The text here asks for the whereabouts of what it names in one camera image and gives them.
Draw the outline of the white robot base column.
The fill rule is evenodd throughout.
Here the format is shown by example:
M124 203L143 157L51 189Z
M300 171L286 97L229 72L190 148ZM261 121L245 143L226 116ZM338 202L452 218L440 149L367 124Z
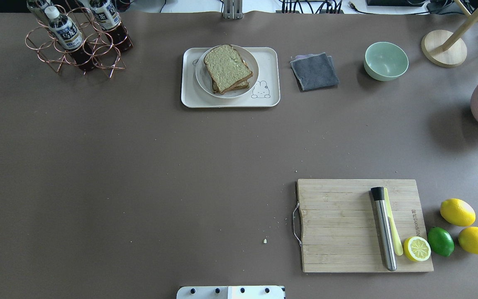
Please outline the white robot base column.
M177 299L285 299L284 286L246 285L246 286L184 286Z

